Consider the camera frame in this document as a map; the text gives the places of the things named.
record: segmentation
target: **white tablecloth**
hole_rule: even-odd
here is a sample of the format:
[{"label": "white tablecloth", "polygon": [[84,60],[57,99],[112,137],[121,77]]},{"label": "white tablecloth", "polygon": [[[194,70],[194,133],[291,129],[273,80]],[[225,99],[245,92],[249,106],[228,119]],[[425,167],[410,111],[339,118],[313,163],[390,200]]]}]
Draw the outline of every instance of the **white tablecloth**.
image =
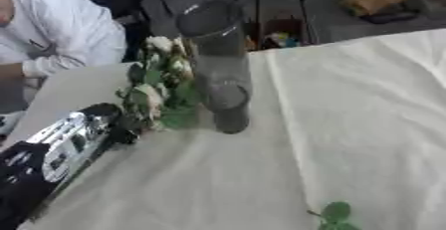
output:
[{"label": "white tablecloth", "polygon": [[[31,230],[310,230],[344,200],[362,229],[446,227],[446,30],[250,55],[250,127],[150,133],[110,151]],[[116,102],[125,66],[48,81],[9,144]]]}]

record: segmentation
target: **black and white object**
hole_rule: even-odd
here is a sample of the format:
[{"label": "black and white object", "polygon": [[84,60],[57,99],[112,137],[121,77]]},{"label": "black and white object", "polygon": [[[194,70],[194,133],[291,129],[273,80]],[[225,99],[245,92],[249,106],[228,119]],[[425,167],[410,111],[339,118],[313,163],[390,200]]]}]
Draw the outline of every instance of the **black and white object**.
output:
[{"label": "black and white object", "polygon": [[70,113],[2,152],[0,229],[16,229],[93,158],[121,142],[111,139],[120,116],[115,105],[95,105]]}]

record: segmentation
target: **white jacket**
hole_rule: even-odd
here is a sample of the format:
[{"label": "white jacket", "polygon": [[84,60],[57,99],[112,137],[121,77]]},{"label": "white jacket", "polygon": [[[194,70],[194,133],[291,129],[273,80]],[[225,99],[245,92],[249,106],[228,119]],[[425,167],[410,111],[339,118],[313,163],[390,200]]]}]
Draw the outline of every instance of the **white jacket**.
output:
[{"label": "white jacket", "polygon": [[23,62],[25,77],[46,78],[121,60],[123,28],[107,8],[90,0],[13,1],[14,19],[0,28],[0,64]]}]

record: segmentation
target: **green leaf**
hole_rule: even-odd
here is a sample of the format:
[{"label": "green leaf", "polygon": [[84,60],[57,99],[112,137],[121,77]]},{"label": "green leaf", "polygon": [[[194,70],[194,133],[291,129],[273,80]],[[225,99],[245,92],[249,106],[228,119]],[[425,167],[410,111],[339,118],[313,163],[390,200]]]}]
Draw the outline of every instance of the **green leaf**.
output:
[{"label": "green leaf", "polygon": [[321,215],[328,222],[339,222],[345,220],[350,215],[350,205],[346,202],[333,202],[324,208]]},{"label": "green leaf", "polygon": [[339,223],[336,225],[336,230],[360,230],[360,229],[349,223]]},{"label": "green leaf", "polygon": [[338,230],[335,224],[323,223],[319,226],[318,230]]},{"label": "green leaf", "polygon": [[196,121],[195,108],[177,108],[162,110],[160,121],[168,128],[180,129],[191,126]]},{"label": "green leaf", "polygon": [[139,90],[132,90],[130,99],[136,105],[148,107],[147,95]]},{"label": "green leaf", "polygon": [[182,82],[175,89],[175,95],[188,106],[195,106],[200,101],[197,90],[192,81]]},{"label": "green leaf", "polygon": [[161,71],[148,70],[144,77],[144,82],[151,86],[156,86],[161,81]]}]

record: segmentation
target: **flower stem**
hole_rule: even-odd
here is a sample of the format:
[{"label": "flower stem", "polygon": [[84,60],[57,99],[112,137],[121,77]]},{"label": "flower stem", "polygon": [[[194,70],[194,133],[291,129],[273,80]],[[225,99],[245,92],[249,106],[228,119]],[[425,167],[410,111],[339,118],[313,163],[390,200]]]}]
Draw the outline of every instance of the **flower stem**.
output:
[{"label": "flower stem", "polygon": [[323,215],[321,215],[319,213],[316,213],[313,210],[307,210],[307,213],[309,213],[310,215],[313,215],[313,216],[317,216],[317,217],[323,218]]}]

